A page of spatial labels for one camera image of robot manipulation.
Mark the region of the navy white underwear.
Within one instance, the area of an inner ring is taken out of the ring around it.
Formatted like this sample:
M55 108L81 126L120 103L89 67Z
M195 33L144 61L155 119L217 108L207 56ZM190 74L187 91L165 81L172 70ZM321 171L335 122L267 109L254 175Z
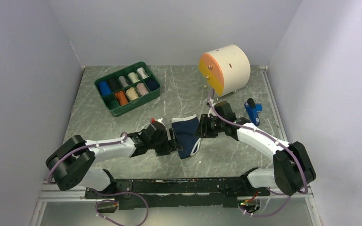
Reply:
M199 119L196 115L184 118L173 118L172 128L182 146L183 150L178 151L180 159L187 159L195 155L200 148L201 138L195 135L199 126Z

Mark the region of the orange cream underwear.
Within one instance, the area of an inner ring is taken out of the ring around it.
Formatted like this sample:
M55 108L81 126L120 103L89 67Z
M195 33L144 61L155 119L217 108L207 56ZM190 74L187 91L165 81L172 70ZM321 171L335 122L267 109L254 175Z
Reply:
M116 92L115 97L120 106L124 106L129 103L128 97L124 91Z

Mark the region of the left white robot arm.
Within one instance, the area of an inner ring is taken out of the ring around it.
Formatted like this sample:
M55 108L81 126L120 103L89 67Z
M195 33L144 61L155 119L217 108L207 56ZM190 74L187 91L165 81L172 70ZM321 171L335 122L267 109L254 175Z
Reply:
M47 181L53 179L61 191L84 186L109 198L115 194L116 180L108 170L92 167L93 163L132 158L148 150L154 150L156 156L164 156L183 148L174 130L159 121L138 132L122 132L114 139L93 141L75 135L46 160L49 169Z

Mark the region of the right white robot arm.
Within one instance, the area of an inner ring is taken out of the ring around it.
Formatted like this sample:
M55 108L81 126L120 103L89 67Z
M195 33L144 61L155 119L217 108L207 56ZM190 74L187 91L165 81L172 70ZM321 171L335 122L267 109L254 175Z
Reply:
M316 173L302 143L278 139L248 119L236 117L226 101L214 105L209 99L207 104L211 113L201 115L197 136L214 138L224 133L253 147L272 161L271 169L254 168L241 176L243 194L252 195L258 188L276 188L289 196L308 193L308 185L316 179Z

